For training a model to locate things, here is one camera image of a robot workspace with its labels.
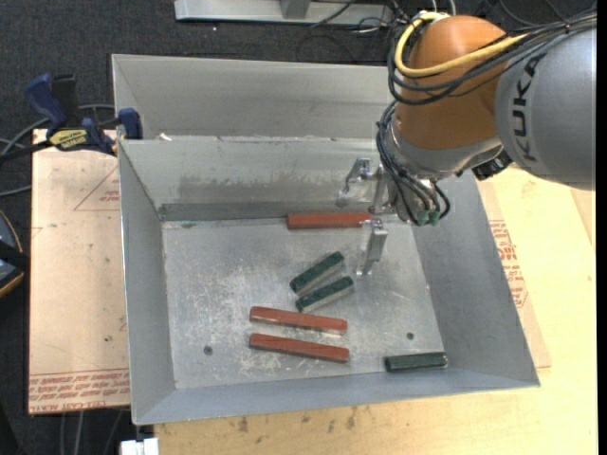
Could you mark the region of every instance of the gray base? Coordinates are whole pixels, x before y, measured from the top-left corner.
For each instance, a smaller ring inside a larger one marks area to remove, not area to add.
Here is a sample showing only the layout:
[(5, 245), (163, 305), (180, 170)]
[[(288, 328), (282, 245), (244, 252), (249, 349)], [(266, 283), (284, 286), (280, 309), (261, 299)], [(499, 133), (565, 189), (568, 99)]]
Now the gray base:
[[(175, 0), (176, 20), (278, 22), (315, 24), (333, 15), (343, 3), (310, 2), (303, 18), (286, 19), (280, 0)], [(392, 13), (383, 5), (354, 4), (331, 21), (333, 25), (355, 26), (362, 19), (389, 21)]]
[[(165, 224), (175, 386), (380, 373), (385, 355), (442, 351), (412, 229), (397, 220), (386, 228), (385, 260), (356, 280), (353, 294), (314, 312), (347, 319), (348, 332), (341, 337), (251, 324), (248, 311), (255, 305), (295, 311), (298, 296), (289, 282), (335, 250), (346, 258), (337, 276), (356, 277), (366, 228), (288, 230), (282, 220)], [(254, 332), (339, 345), (350, 350), (350, 362), (252, 351), (248, 336)]]

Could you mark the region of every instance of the bin floor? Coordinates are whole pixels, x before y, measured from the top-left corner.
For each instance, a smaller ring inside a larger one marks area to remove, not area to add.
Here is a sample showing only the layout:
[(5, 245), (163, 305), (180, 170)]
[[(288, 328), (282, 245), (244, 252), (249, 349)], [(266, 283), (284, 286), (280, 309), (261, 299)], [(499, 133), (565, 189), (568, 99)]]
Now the bin floor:
[[(278, 219), (163, 223), (175, 386), (376, 373), (385, 370), (386, 355), (443, 351), (413, 231), (396, 218), (384, 224), (381, 261), (357, 279), (367, 227), (288, 230)], [(344, 255), (341, 274), (355, 279), (355, 292), (312, 313), (346, 319), (344, 336), (249, 321), (255, 305), (296, 311), (289, 282), (334, 251)], [(254, 332), (346, 347), (350, 361), (254, 351)]]

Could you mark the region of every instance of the blue clamp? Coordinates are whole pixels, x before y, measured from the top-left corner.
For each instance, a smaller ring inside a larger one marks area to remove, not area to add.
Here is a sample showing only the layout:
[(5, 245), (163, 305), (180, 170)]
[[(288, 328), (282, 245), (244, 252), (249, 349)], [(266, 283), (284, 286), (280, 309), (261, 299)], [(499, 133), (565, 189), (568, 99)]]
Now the blue clamp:
[(137, 111), (133, 108), (123, 108), (118, 111), (118, 119), (124, 127), (126, 138), (136, 140), (141, 140), (143, 138), (143, 129)]
[(35, 78), (26, 89), (26, 99), (51, 126), (46, 131), (46, 140), (62, 151), (96, 150), (114, 155), (116, 141), (95, 126), (91, 118), (84, 118), (80, 127), (66, 127), (70, 117), (51, 90), (51, 78), (44, 74)]

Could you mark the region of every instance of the orange-red bar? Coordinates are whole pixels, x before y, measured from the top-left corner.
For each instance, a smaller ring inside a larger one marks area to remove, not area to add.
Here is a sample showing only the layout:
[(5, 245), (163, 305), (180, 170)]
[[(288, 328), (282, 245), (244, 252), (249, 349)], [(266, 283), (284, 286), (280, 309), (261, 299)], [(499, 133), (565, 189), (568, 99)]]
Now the orange-red bar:
[(251, 334), (248, 339), (248, 346), (260, 351), (298, 355), (299, 357), (329, 360), (341, 364), (348, 362), (350, 358), (350, 351), (344, 347), (306, 342), (295, 338), (266, 336), (265, 334)]
[(342, 318), (322, 317), (320, 315), (300, 314), (277, 308), (252, 307), (248, 318), (251, 321), (298, 327), (330, 334), (343, 335), (348, 330), (348, 321)]
[(362, 223), (369, 220), (371, 214), (366, 212), (289, 214), (286, 216), (286, 226), (289, 229), (360, 228)]

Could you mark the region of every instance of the black carpet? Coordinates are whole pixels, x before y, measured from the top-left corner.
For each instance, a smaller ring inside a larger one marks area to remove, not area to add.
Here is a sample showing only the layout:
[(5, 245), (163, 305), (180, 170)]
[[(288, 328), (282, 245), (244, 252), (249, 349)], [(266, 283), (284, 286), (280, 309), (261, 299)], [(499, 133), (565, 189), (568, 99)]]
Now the black carpet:
[[(114, 53), (241, 60), (385, 65), (384, 32), (356, 35), (332, 26), (239, 23), (178, 23), (175, 0), (0, 0), (0, 138), (12, 138), (40, 118), (24, 90), (43, 73), (75, 74), (81, 103), (113, 103), (110, 57)], [(385, 0), (363, 0), (384, 2)], [(439, 5), (446, 0), (438, 0)], [(455, 0), (458, 13), (471, 13), (483, 0)], [(595, 0), (503, 0), (524, 21), (547, 23), (589, 8)], [(403, 0), (410, 14), (429, 0)], [(520, 27), (496, 6), (488, 20), (504, 30)], [(0, 210), (13, 223), (29, 252), (30, 194), (3, 196), (31, 178), (29, 157), (0, 170)], [(0, 300), (0, 441), (11, 430), (28, 454), (60, 453), (64, 426), (71, 453), (78, 414), (30, 417), (26, 411), (28, 368), (27, 282)], [(101, 454), (116, 421), (116, 440), (134, 438), (129, 413), (89, 411), (83, 418), (82, 453)], [(110, 443), (109, 453), (115, 453)], [(7, 443), (0, 454), (15, 452)]]

